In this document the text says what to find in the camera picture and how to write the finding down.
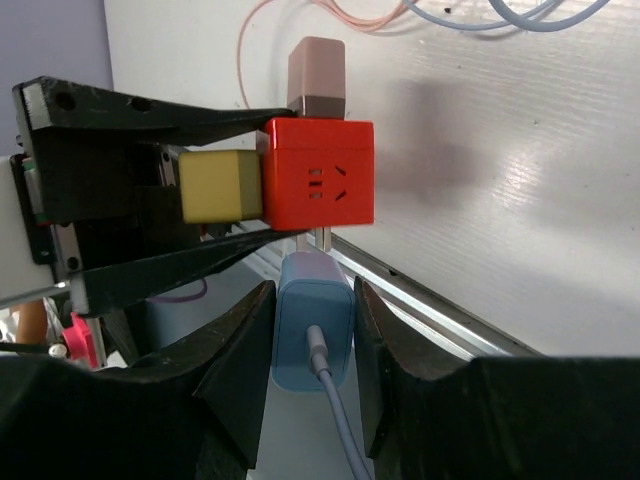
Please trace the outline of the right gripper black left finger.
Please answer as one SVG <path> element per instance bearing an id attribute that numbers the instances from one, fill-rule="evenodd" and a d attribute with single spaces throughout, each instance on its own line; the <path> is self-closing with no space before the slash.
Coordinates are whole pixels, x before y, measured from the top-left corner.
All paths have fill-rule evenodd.
<path id="1" fill-rule="evenodd" d="M 276 286 L 128 368 L 1 360 L 5 479 L 243 479 L 257 463 Z"/>

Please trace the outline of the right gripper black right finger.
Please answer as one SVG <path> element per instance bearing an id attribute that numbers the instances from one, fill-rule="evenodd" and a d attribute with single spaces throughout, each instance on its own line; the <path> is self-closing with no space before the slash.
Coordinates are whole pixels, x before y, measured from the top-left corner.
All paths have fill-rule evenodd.
<path id="1" fill-rule="evenodd" d="M 635 358 L 445 351 L 355 283 L 366 455 L 379 479 L 635 479 Z"/>

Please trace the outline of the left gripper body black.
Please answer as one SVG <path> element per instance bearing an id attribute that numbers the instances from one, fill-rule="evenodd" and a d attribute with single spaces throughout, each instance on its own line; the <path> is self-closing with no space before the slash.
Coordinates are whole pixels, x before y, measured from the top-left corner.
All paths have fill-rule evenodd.
<path id="1" fill-rule="evenodd" d="M 37 210 L 58 235 L 78 243 L 63 264 L 69 272 L 168 254 L 199 245 L 199 229 L 179 210 L 173 147 L 86 144 L 45 136 L 23 141 L 34 162 Z"/>

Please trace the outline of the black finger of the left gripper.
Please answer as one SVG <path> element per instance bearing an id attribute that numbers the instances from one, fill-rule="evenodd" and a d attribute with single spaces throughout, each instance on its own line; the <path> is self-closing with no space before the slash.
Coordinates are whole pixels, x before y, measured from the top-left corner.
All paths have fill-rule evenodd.
<path id="1" fill-rule="evenodd" d="M 52 136 L 86 144 L 204 146 L 262 129 L 287 108 L 220 110 L 40 76 L 12 88 L 26 143 Z"/>
<path id="2" fill-rule="evenodd" d="M 256 230 L 217 238 L 168 254 L 81 271 L 70 277 L 73 309 L 99 317 L 225 271 L 268 244 L 299 230 Z"/>

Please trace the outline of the yellow plug adapter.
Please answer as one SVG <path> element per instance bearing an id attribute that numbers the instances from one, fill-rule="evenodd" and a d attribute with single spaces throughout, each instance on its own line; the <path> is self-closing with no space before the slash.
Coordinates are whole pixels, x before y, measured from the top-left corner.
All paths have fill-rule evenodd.
<path id="1" fill-rule="evenodd" d="M 251 150 L 184 152 L 178 158 L 183 219 L 231 223 L 263 215 L 260 158 Z"/>

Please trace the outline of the blue plug adapter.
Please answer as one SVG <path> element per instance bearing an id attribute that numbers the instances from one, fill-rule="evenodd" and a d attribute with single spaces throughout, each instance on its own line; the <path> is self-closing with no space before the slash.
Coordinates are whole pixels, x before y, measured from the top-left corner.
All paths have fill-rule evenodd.
<path id="1" fill-rule="evenodd" d="M 336 385 L 346 377 L 355 322 L 355 294 L 339 263 L 317 250 L 297 250 L 281 265 L 277 289 L 272 377 L 280 388 L 312 392 L 322 388 L 311 357 L 308 331 L 324 338 Z"/>

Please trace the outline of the red cube socket adapter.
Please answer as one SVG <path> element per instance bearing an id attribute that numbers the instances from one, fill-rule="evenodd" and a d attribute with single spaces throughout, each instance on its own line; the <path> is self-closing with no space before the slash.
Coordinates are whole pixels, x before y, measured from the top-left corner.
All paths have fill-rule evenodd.
<path id="1" fill-rule="evenodd" d="M 258 134 L 263 220 L 274 230 L 374 222 L 374 126 L 280 117 Z"/>

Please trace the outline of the brown plug adapter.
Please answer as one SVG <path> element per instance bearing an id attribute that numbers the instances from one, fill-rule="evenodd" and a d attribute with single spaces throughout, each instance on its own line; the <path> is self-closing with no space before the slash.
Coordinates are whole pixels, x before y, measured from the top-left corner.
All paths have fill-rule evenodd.
<path id="1" fill-rule="evenodd" d="M 345 105 L 344 43 L 304 37 L 288 58 L 287 107 L 301 117 L 342 120 Z"/>

